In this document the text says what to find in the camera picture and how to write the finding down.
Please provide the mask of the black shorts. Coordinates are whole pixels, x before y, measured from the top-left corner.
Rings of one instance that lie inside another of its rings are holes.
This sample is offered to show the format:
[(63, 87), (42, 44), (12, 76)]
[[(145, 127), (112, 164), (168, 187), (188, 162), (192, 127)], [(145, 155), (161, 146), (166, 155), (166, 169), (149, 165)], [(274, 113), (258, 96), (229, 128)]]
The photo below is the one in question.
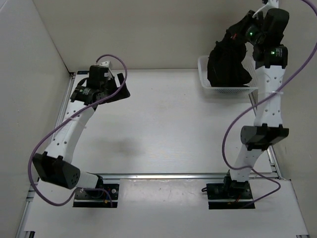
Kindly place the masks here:
[(243, 67), (246, 46), (237, 45), (231, 38), (217, 41), (209, 55), (207, 79), (212, 87), (244, 87), (252, 77)]

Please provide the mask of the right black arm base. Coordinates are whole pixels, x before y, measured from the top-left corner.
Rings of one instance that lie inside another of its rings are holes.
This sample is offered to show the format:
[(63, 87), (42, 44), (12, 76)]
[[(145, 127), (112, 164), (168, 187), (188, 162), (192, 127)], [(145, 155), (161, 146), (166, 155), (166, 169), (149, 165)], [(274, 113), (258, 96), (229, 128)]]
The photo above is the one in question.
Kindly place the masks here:
[(222, 183), (207, 183), (201, 192), (207, 194), (209, 210), (255, 209), (250, 183), (237, 182), (230, 175)]

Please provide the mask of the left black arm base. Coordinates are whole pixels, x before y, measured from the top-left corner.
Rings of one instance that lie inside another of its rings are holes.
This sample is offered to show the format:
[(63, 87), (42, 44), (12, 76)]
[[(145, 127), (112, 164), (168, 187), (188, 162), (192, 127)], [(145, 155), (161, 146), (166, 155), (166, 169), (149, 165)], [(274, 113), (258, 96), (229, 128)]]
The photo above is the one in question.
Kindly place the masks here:
[(99, 190), (77, 191), (74, 195), (75, 208), (117, 208), (119, 197), (119, 184), (106, 182), (101, 177), (97, 182)]

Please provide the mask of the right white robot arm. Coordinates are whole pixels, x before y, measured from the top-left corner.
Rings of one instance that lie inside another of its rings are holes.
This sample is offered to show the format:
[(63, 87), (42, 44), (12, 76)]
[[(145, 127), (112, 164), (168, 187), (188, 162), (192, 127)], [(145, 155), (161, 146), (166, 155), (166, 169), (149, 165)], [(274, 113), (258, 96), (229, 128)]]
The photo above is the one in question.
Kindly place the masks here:
[(279, 8), (266, 14), (249, 11), (238, 23), (226, 30), (225, 37), (237, 45), (253, 45), (255, 73), (258, 80), (258, 105), (253, 126), (244, 126), (240, 138), (242, 147), (234, 166), (228, 171), (222, 186), (223, 194), (234, 198), (249, 183), (249, 175), (257, 159), (270, 146), (286, 138), (283, 127), (281, 91), (288, 64), (288, 50), (281, 44), (289, 13)]

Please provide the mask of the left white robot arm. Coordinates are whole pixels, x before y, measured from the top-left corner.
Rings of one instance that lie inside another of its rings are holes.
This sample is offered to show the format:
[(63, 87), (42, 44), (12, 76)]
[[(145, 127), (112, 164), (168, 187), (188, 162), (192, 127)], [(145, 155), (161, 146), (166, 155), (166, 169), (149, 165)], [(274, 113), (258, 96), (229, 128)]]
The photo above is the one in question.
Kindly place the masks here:
[(100, 176), (82, 171), (73, 165), (73, 154), (88, 120), (97, 107), (130, 97), (127, 76), (119, 73), (115, 78), (109, 72), (91, 73), (81, 80), (73, 91), (63, 122), (53, 132), (52, 142), (44, 152), (34, 151), (31, 164), (40, 179), (67, 189), (86, 188), (92, 198), (103, 195)]

